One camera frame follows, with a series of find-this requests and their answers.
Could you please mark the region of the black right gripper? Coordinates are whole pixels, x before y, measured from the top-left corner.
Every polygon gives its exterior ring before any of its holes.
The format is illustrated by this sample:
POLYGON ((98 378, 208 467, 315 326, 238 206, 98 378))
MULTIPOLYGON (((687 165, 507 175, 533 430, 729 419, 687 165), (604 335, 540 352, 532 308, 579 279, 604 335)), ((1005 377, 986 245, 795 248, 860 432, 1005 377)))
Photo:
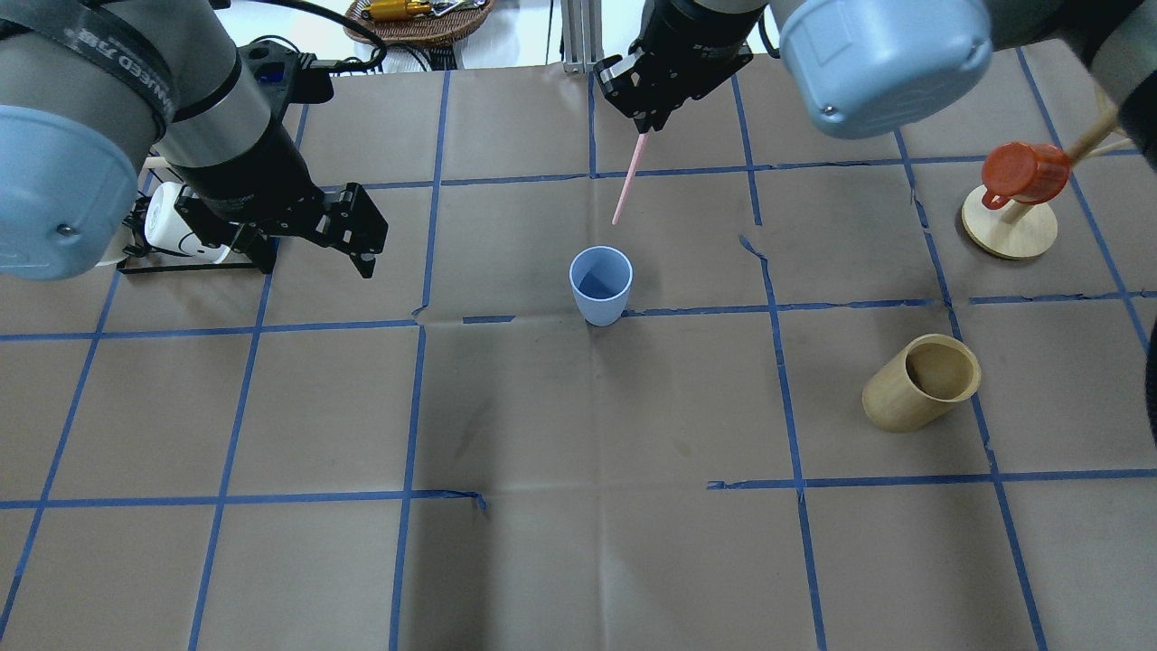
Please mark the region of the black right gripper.
POLYGON ((662 131, 686 99, 703 99, 752 61, 752 1, 647 1, 627 53, 597 62, 604 99, 647 132, 662 131))

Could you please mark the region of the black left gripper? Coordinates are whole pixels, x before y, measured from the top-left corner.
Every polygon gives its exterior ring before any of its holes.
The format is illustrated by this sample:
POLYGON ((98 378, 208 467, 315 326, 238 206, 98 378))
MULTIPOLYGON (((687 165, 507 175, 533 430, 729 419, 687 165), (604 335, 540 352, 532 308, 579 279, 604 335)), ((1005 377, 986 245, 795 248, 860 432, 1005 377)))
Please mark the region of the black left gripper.
POLYGON ((299 238, 341 252, 361 278, 373 278, 389 225, 359 183, 324 191, 300 160, 174 171, 211 214, 237 227, 229 247, 263 275, 277 267, 277 238, 299 238))

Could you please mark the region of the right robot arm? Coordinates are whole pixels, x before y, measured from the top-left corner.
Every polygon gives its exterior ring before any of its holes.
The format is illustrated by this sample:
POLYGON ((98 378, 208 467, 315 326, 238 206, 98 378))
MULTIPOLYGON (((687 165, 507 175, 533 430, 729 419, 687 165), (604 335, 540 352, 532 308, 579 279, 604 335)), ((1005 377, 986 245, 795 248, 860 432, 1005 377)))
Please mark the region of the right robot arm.
POLYGON ((642 135, 661 131, 681 103, 751 61, 749 34, 767 14, 778 56, 827 136, 918 123, 961 99, 997 51, 1063 40, 1154 165, 1152 1, 648 1, 636 40, 596 62, 595 77, 642 135))

